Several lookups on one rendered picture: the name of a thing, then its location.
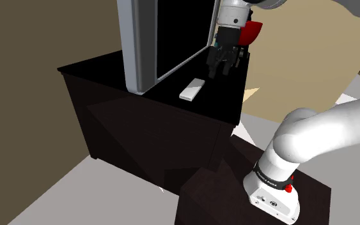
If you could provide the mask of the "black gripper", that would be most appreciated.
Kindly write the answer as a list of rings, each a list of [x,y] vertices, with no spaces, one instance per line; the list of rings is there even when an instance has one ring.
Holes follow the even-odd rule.
[[[215,77],[217,67],[220,62],[224,61],[223,75],[227,76],[231,67],[237,60],[239,53],[238,45],[241,30],[238,28],[219,26],[216,36],[216,45],[210,46],[207,65],[209,67],[208,77],[213,79]]]

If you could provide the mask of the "white remote control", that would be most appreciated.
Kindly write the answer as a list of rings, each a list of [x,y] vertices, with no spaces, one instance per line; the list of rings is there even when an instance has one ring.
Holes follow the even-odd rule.
[[[204,84],[205,80],[194,78],[179,94],[179,98],[192,102]]]

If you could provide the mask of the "red bowl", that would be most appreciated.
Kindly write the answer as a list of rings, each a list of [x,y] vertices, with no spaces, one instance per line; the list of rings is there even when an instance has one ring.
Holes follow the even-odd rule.
[[[242,46],[252,44],[260,34],[262,26],[263,24],[261,22],[248,20],[245,26],[241,28],[238,44]]]

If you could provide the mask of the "grey framed black television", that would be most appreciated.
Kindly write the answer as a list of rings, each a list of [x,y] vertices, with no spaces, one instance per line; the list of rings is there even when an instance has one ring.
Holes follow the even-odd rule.
[[[146,93],[210,46],[221,0],[116,0],[125,84]]]

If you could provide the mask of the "dark wooden cabinet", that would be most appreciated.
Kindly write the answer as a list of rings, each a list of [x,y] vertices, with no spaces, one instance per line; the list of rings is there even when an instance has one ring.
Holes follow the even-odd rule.
[[[90,156],[174,194],[200,168],[218,169],[239,124],[250,55],[208,77],[207,51],[143,95],[129,92],[121,51],[62,66]],[[205,80],[192,102],[179,94]]]

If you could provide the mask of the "dark robot stand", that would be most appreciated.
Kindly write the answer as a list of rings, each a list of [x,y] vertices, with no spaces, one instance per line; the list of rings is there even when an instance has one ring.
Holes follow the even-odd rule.
[[[180,189],[175,225],[286,225],[253,206],[242,180],[263,150],[236,135],[216,172],[200,168]],[[329,225],[331,188],[296,171],[301,212],[294,225]]]

